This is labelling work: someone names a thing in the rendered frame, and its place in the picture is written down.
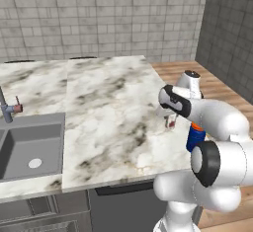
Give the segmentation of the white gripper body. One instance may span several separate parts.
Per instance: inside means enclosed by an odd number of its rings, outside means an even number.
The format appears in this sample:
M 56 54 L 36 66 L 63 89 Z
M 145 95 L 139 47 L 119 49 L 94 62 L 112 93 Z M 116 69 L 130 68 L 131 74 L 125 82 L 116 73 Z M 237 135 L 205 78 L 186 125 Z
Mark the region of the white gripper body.
M 156 109 L 156 115 L 159 117 L 175 117 L 177 114 L 175 112 L 173 112 L 170 109 L 163 109 L 161 106 L 158 106 Z

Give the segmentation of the small white red boxed drink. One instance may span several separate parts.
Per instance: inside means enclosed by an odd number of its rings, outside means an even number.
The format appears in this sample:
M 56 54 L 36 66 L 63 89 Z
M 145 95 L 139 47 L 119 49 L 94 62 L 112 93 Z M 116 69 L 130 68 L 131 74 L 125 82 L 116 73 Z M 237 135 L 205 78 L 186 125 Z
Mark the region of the small white red boxed drink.
M 176 116 L 175 115 L 170 115 L 166 118 L 165 126 L 168 129 L 173 129 L 175 127 L 175 124 L 176 124 Z

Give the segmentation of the blue water bottle orange cap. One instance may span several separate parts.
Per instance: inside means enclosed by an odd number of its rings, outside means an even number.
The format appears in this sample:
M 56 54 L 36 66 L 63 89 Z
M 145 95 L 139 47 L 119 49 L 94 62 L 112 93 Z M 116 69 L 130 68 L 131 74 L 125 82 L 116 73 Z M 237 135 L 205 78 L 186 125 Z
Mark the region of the blue water bottle orange cap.
M 204 141 L 205 138 L 206 138 L 206 132 L 196 123 L 192 122 L 189 129 L 188 139 L 186 143 L 187 150 L 191 152 L 194 149 L 194 147 L 199 142 Z

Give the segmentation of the grey cabinet door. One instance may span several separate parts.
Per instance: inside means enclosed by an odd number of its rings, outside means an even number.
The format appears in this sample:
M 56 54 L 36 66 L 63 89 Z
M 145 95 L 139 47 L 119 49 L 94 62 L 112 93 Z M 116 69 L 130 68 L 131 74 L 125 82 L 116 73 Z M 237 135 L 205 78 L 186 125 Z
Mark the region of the grey cabinet door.
M 92 232 L 89 224 L 79 224 L 77 220 L 36 224 L 33 222 L 18 223 L 0 227 L 0 232 Z

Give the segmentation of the dark grey dishwasher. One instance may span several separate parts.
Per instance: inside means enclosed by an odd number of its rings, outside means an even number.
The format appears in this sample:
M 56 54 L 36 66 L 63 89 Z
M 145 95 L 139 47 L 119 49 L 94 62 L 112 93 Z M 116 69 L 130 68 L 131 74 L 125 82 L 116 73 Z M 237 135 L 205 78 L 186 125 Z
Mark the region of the dark grey dishwasher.
M 114 195 L 92 189 L 89 198 L 93 232 L 152 232 L 167 207 L 153 189 Z

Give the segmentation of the grey sink basin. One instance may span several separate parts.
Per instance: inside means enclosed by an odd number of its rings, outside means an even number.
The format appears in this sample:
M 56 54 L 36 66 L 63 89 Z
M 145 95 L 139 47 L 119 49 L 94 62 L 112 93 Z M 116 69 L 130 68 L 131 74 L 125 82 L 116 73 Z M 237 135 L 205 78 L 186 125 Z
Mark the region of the grey sink basin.
M 0 183 L 62 173 L 65 113 L 0 120 Z

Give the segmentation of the grey drawer front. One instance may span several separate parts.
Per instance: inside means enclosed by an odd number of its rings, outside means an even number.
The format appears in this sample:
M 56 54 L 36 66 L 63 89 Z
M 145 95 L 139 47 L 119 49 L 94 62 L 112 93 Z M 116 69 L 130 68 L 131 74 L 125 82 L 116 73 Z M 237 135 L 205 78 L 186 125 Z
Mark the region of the grey drawer front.
M 90 202 L 86 191 L 40 196 L 0 203 L 0 224 L 16 219 L 89 210 Z

